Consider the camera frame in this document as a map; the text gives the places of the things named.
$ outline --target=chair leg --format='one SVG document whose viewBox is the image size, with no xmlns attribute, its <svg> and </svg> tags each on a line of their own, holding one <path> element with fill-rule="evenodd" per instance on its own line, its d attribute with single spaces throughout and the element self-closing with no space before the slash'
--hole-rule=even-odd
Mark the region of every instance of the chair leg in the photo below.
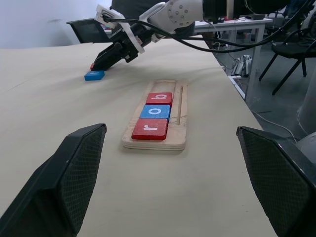
<svg viewBox="0 0 316 237">
<path fill-rule="evenodd" d="M 273 90 L 272 95 L 275 95 L 277 91 L 280 89 L 280 87 L 285 83 L 285 81 L 290 77 L 290 75 L 294 72 L 294 70 L 300 65 L 302 60 L 297 60 L 297 62 L 294 64 L 294 66 L 288 71 L 288 73 L 285 75 L 285 77 L 282 79 L 282 81 L 276 86 L 276 88 Z"/>
<path fill-rule="evenodd" d="M 265 74 L 267 73 L 268 69 L 270 68 L 270 66 L 271 66 L 272 63 L 275 61 L 276 58 L 277 58 L 277 54 L 275 54 L 275 55 L 273 56 L 273 58 L 271 59 L 270 63 L 267 65 L 267 67 L 265 68 L 265 70 L 263 71 L 263 73 L 260 75 L 259 81 L 261 81 L 262 78 L 265 76 Z"/>
<path fill-rule="evenodd" d="M 305 64 L 305 58 L 302 60 L 302 68 L 303 68 L 303 77 L 306 77 L 306 64 Z"/>
</svg>

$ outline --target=wooden board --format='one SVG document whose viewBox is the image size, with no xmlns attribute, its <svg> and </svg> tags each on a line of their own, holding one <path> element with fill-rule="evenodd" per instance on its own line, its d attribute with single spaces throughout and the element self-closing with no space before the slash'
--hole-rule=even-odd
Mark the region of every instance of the wooden board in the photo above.
<svg viewBox="0 0 316 237">
<path fill-rule="evenodd" d="M 148 150 L 170 150 L 180 151 L 185 148 L 187 134 L 187 91 L 188 83 L 182 80 L 158 80 L 151 82 L 138 107 L 135 110 L 134 116 L 130 121 L 124 135 L 123 146 L 132 149 L 148 149 Z M 146 104 L 147 96 L 151 92 L 172 92 L 173 102 L 171 107 L 170 120 L 168 124 L 167 137 L 163 141 L 151 140 L 134 140 L 132 133 L 135 124 Z"/>
</svg>

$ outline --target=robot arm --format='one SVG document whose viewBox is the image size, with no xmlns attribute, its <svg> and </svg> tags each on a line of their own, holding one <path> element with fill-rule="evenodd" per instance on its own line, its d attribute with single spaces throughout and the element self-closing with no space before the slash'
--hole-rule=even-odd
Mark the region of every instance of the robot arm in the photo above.
<svg viewBox="0 0 316 237">
<path fill-rule="evenodd" d="M 217 22 L 220 16 L 229 18 L 246 14 L 267 14 L 274 12 L 289 3 L 289 0 L 169 0 L 150 8 L 140 16 L 140 21 L 148 22 L 168 33 L 177 28 L 186 27 L 195 21 Z M 102 24 L 114 28 L 111 19 L 125 19 L 114 10 L 101 5 L 97 7 L 95 18 Z M 121 29 L 111 37 L 113 44 L 99 53 L 93 63 L 92 70 L 107 70 L 116 62 L 125 59 L 130 62 L 151 41 L 158 42 L 163 36 L 152 31 L 150 27 L 140 23 L 130 26 L 119 23 Z"/>
</svg>

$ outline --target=desk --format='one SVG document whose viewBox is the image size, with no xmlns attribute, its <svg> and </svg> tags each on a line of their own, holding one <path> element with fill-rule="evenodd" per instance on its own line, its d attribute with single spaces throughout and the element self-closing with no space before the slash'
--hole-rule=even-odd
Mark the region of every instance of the desk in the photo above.
<svg viewBox="0 0 316 237">
<path fill-rule="evenodd" d="M 262 20 L 251 20 L 243 18 L 242 20 L 230 20 L 225 21 L 224 23 L 214 24 L 214 26 L 210 25 L 207 22 L 196 22 L 195 33 L 203 33 L 203 32 L 215 32 L 215 31 L 230 31 L 229 40 L 230 42 L 234 42 L 236 39 L 236 33 L 238 30 L 256 30 L 256 42 L 259 42 L 263 39 L 263 34 L 265 31 L 265 24 L 271 23 L 272 19 L 262 19 Z M 256 81 L 256 70 L 259 63 L 260 58 L 260 49 L 261 47 L 255 47 L 253 49 L 252 54 L 252 64 L 249 74 L 249 84 L 245 93 L 246 103 L 249 104 L 251 99 L 253 98 L 253 85 Z"/>
<path fill-rule="evenodd" d="M 236 137 L 237 126 L 260 125 L 213 55 L 165 39 L 85 82 L 107 45 L 0 50 L 0 215 L 67 134 L 104 122 L 79 237 L 275 237 Z M 123 148 L 145 88 L 159 79 L 189 81 L 186 149 Z"/>
</svg>

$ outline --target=grey floor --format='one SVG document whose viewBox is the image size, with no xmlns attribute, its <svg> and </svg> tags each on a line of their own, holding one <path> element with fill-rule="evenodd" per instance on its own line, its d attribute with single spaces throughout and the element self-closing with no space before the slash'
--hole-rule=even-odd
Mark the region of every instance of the grey floor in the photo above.
<svg viewBox="0 0 316 237">
<path fill-rule="evenodd" d="M 252 55 L 252 50 L 235 53 L 234 57 L 238 58 L 243 55 Z M 249 107 L 252 111 L 259 113 L 265 119 L 287 127 L 293 132 L 295 137 L 302 139 L 307 134 L 300 127 L 297 116 L 316 65 L 316 58 L 306 59 L 306 78 L 303 77 L 302 67 L 299 66 L 276 95 L 272 95 L 273 89 L 296 62 L 295 59 L 287 59 L 279 56 L 263 77 L 262 81 L 259 82 L 258 78 L 261 72 L 263 72 L 273 55 L 271 45 L 261 47 L 260 63 L 256 73 L 256 83 L 254 85 L 254 97 Z M 226 57 L 223 54 L 216 56 L 225 66 L 232 67 L 232 59 L 226 62 Z M 241 78 L 239 81 L 243 91 L 245 91 L 248 78 Z M 290 137 L 290 134 L 283 128 L 269 124 L 259 117 L 257 117 L 257 120 L 265 131 L 273 132 L 282 137 Z"/>
</svg>

